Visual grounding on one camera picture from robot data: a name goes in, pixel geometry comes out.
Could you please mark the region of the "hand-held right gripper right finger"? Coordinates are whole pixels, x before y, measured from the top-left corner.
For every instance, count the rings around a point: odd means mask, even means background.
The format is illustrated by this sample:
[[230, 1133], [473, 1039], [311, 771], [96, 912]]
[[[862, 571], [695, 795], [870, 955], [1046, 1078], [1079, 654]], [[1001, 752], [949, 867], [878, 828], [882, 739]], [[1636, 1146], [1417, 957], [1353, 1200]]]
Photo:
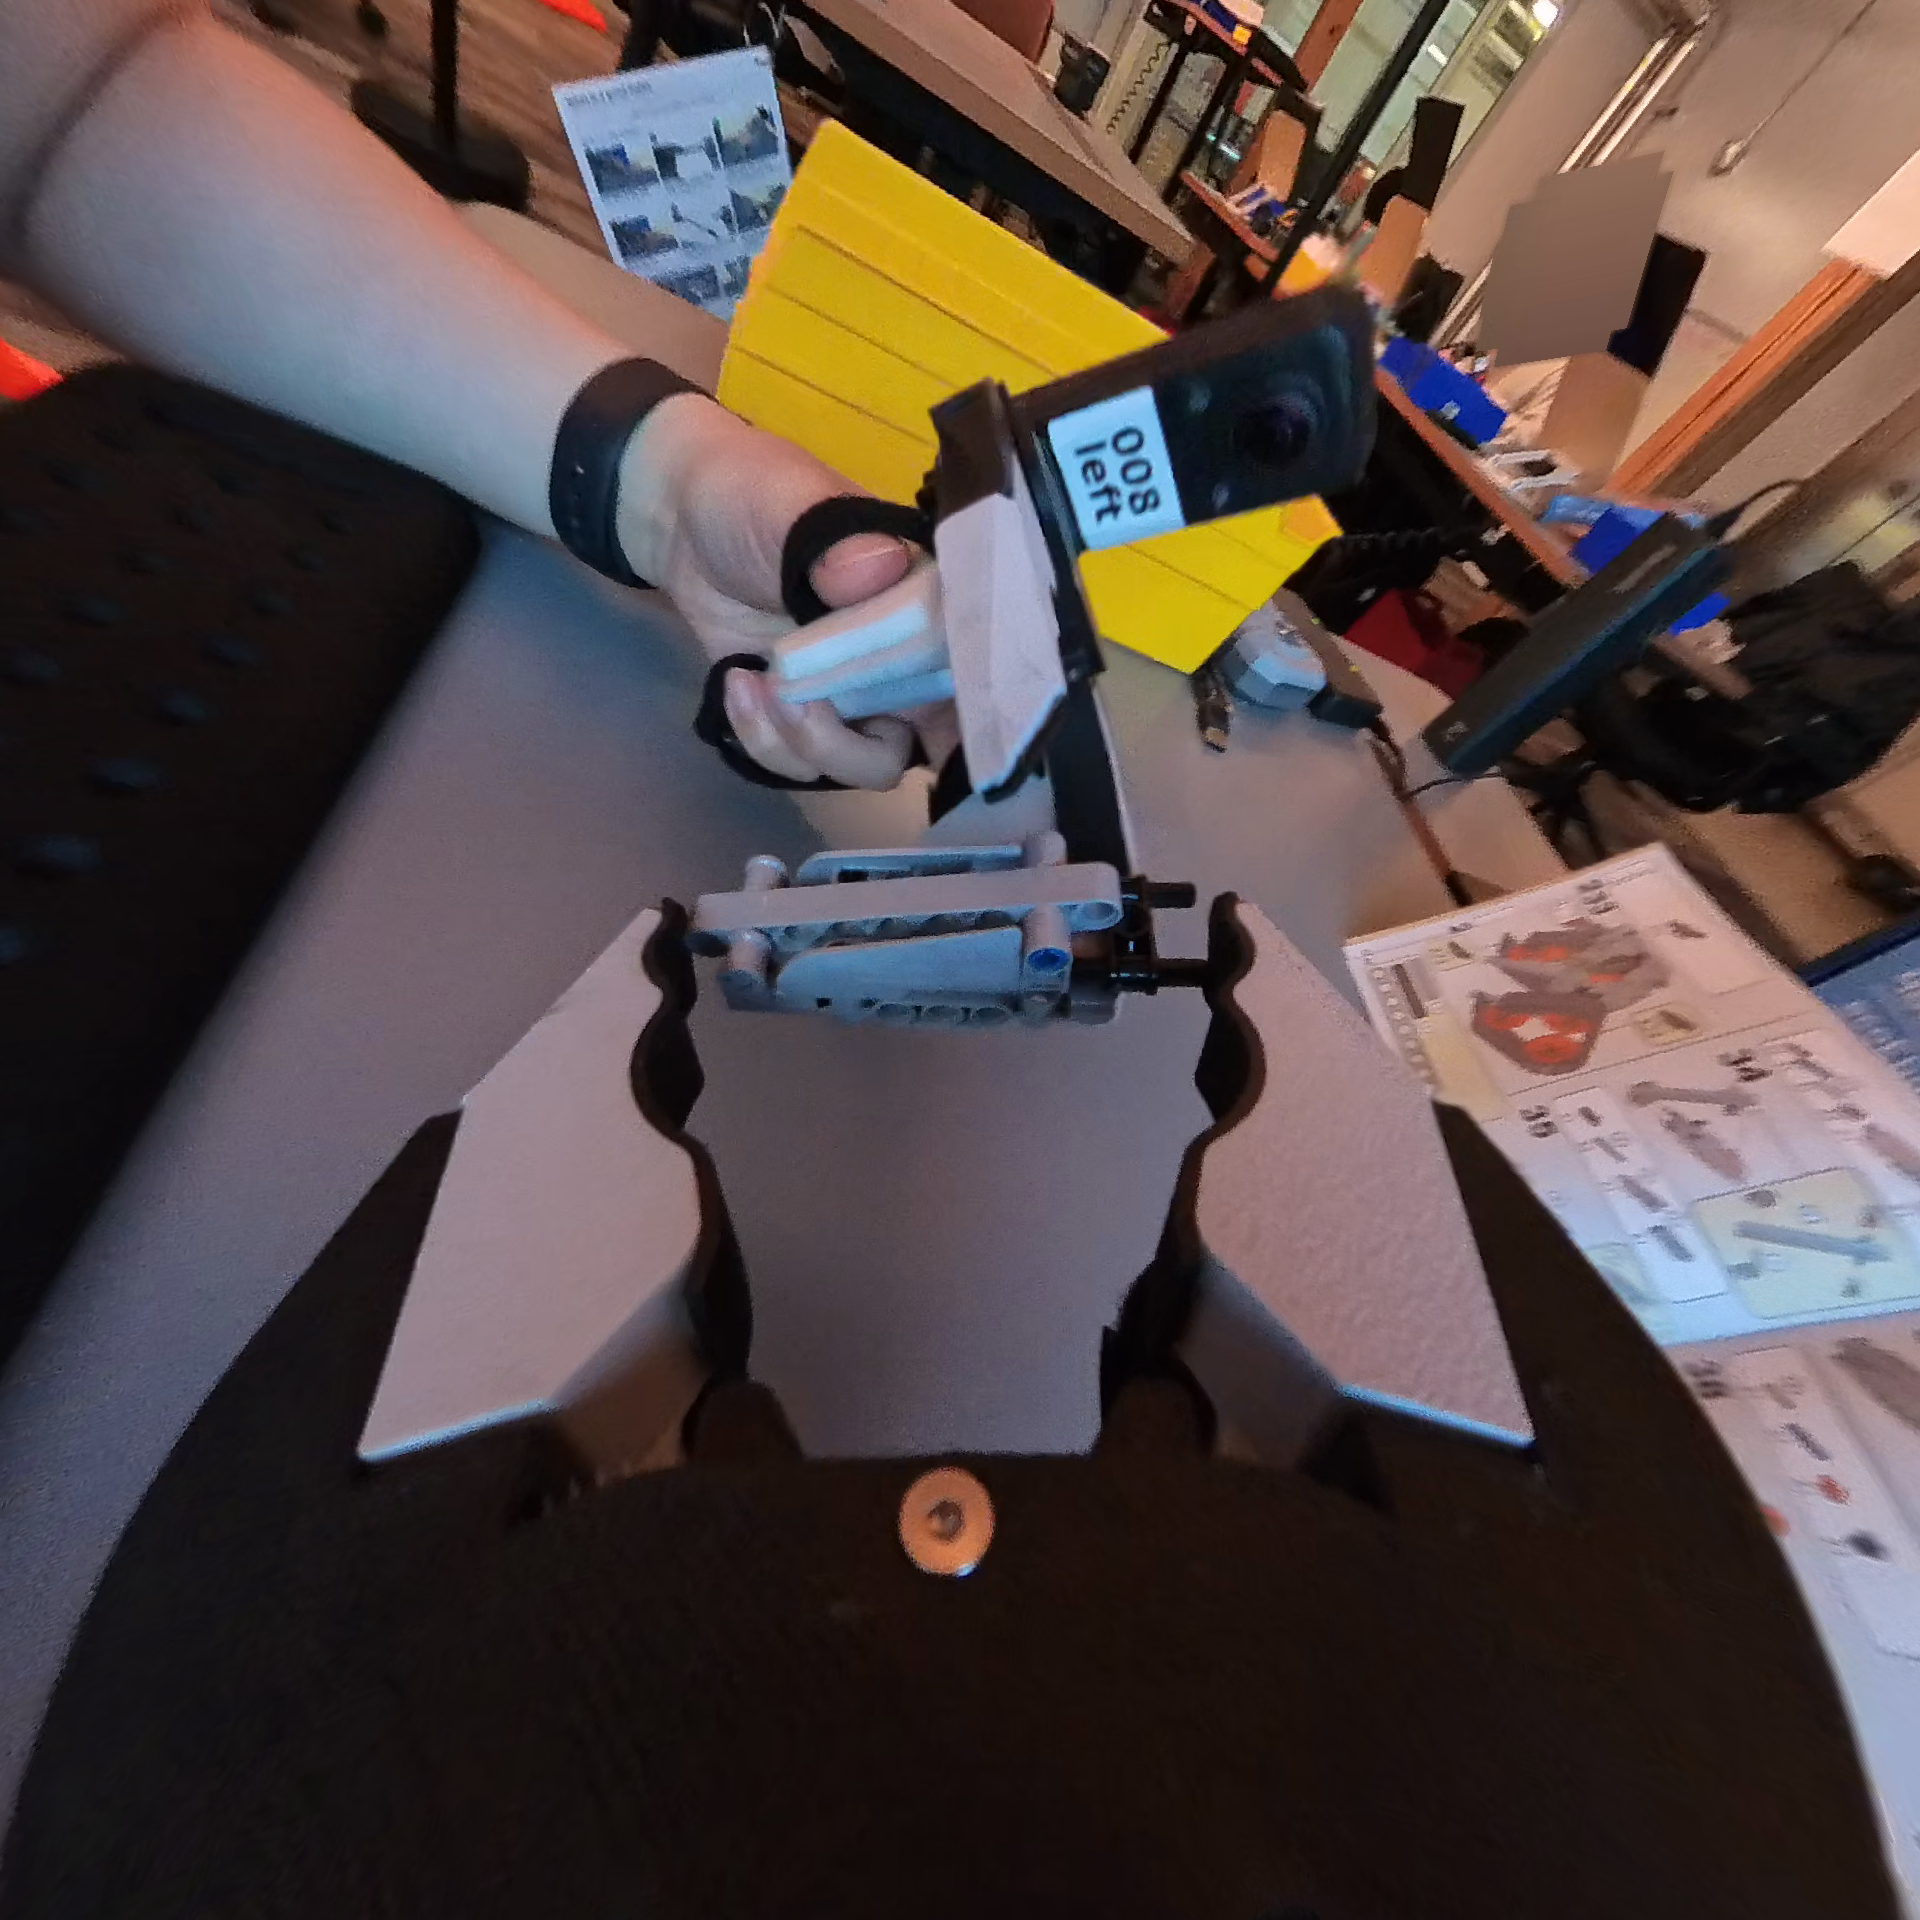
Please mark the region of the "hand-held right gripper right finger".
[[1211, 902], [1197, 988], [1207, 1128], [1106, 1328], [1106, 1411], [1171, 1386], [1229, 1453], [1331, 1453], [1366, 1417], [1528, 1449], [1424, 1085], [1249, 902]]

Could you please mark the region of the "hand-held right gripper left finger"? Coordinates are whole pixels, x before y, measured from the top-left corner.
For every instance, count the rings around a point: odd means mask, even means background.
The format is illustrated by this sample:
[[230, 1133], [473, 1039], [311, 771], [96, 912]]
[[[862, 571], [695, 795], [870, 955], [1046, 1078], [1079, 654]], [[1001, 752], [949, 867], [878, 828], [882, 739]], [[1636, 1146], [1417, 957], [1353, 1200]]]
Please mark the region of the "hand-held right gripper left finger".
[[688, 1464], [749, 1377], [749, 1267], [710, 1146], [688, 916], [637, 916], [464, 1094], [365, 1464], [539, 1427], [575, 1464]]

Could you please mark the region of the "grey toy brick assembly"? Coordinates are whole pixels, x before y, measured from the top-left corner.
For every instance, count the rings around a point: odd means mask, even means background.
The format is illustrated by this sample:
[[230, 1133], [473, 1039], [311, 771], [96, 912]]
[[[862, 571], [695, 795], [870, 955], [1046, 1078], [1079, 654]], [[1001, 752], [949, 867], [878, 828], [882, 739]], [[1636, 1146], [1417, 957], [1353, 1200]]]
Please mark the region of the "grey toy brick assembly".
[[1110, 1022], [1122, 997], [1200, 990], [1200, 957], [1166, 957], [1155, 916], [1196, 890], [1079, 859], [1060, 834], [1020, 844], [754, 855], [705, 891], [686, 946], [737, 1014], [885, 1029]]

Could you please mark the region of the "person's left forearm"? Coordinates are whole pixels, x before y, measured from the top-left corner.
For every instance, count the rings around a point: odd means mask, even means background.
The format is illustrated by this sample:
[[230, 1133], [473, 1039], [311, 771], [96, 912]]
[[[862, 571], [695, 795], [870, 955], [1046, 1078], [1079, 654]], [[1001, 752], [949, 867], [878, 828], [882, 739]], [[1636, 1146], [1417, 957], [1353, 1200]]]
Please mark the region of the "person's left forearm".
[[3, 279], [539, 535], [627, 355], [203, 4], [3, 4]]

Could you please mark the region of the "grey desk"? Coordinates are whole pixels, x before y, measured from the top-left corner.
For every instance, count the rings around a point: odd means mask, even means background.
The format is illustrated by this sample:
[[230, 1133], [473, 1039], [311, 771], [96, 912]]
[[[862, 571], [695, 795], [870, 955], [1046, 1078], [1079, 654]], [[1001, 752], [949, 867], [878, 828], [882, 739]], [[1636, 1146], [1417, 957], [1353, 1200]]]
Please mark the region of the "grey desk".
[[[178, 1429], [417, 1125], [661, 898], [757, 853], [901, 846], [909, 795], [797, 799], [688, 739], [655, 599], [487, 525], [327, 835], [132, 1146], [3, 1377], [3, 1814], [64, 1648]], [[692, 1133], [810, 1453], [1075, 1453], [1097, 1338], [1204, 1128], [1197, 992], [987, 1031], [737, 1016]]]

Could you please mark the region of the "person's left hand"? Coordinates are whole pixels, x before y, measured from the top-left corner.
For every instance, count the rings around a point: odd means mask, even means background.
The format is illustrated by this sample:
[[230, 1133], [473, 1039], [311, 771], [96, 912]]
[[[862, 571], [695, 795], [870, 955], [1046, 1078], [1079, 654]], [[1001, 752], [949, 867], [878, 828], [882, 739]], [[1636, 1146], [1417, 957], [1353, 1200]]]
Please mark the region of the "person's left hand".
[[[616, 538], [637, 579], [665, 591], [710, 659], [763, 656], [790, 626], [782, 543], [806, 509], [852, 482], [806, 452], [737, 423], [712, 398], [653, 407], [616, 487]], [[825, 703], [787, 706], [757, 671], [724, 676], [724, 714], [744, 754], [787, 781], [890, 792], [919, 752], [957, 749], [949, 706], [843, 723]]]

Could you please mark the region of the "grey electronic block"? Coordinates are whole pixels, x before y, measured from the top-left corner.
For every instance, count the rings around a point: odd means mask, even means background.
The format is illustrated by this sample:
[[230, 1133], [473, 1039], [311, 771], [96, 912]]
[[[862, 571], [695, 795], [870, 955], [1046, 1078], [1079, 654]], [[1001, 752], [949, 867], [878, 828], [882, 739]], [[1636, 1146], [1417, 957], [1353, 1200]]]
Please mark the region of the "grey electronic block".
[[1253, 610], [1211, 656], [1216, 678], [1249, 708], [1307, 708], [1329, 685], [1309, 633], [1277, 610]]

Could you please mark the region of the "white instruction booklet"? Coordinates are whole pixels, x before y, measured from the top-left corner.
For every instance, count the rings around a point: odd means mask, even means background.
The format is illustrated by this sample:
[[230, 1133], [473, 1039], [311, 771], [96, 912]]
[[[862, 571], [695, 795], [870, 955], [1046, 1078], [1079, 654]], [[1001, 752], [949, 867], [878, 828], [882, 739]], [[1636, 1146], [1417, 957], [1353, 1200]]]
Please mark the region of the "white instruction booklet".
[[1378, 1034], [1687, 1377], [1762, 1518], [1917, 1661], [1917, 1092], [1665, 849], [1344, 945]]

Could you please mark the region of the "yellow plastic box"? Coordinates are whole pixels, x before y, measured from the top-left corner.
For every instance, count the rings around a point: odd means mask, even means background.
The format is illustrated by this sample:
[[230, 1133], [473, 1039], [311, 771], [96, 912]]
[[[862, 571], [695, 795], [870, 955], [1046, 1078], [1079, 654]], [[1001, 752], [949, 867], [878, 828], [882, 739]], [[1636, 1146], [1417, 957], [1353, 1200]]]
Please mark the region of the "yellow plastic box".
[[[859, 494], [911, 502], [933, 464], [930, 407], [984, 378], [1012, 397], [1160, 346], [1166, 329], [1046, 251], [822, 129], [736, 306], [718, 398], [800, 445]], [[1340, 538], [1323, 500], [1094, 553], [1097, 638], [1197, 671]]]

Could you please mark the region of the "black flat panel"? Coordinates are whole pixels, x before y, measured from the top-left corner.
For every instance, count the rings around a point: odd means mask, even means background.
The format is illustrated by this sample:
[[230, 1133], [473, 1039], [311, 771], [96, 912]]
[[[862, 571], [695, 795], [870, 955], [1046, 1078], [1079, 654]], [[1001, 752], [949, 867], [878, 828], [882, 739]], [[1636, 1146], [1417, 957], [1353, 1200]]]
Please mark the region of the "black flat panel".
[[1582, 586], [1541, 610], [1524, 641], [1424, 727], [1454, 776], [1495, 771], [1520, 740], [1621, 676], [1727, 579], [1741, 509], [1660, 517]]

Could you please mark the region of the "black wristband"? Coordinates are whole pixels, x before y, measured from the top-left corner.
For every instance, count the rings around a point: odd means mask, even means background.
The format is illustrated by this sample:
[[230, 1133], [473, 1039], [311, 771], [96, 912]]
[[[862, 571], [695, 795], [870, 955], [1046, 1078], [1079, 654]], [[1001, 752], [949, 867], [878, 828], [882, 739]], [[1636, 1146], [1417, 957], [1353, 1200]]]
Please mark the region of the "black wristband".
[[557, 417], [548, 464], [552, 535], [624, 588], [650, 582], [632, 571], [616, 533], [620, 464], [643, 423], [679, 397], [710, 398], [710, 390], [650, 355], [624, 355], [590, 373]]

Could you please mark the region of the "blue booklet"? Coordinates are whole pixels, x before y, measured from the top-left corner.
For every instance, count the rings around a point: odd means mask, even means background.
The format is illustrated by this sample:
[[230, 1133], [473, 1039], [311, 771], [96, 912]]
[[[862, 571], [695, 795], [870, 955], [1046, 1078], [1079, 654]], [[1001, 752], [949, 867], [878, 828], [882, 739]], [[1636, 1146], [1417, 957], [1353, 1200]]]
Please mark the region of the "blue booklet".
[[1799, 978], [1917, 1092], [1917, 916], [1816, 957]]

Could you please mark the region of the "photo leaflet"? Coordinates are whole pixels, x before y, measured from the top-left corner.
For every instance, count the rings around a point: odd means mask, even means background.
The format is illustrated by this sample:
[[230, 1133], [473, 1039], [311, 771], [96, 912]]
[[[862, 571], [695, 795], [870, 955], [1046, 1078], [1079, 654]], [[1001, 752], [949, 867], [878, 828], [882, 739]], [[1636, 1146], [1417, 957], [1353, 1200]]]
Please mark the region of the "photo leaflet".
[[792, 181], [761, 46], [555, 85], [612, 262], [732, 325]]

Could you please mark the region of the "black bag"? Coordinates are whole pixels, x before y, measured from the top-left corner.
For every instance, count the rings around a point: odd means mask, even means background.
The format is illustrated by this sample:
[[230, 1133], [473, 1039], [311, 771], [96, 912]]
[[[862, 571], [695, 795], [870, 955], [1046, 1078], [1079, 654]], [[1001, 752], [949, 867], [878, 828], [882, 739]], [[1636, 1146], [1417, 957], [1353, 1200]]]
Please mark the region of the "black bag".
[[1572, 712], [1598, 768], [1687, 812], [1795, 812], [1874, 771], [1917, 724], [1917, 599], [1886, 600], [1850, 562], [1727, 610], [1741, 693], [1667, 656]]

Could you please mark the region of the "black perforated tray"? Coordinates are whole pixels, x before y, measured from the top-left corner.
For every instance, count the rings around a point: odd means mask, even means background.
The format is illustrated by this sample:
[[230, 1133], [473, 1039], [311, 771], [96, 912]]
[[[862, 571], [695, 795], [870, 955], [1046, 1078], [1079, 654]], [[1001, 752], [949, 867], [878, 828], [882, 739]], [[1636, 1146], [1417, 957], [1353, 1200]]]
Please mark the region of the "black perforated tray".
[[3, 1357], [468, 588], [477, 512], [139, 365], [3, 407]]

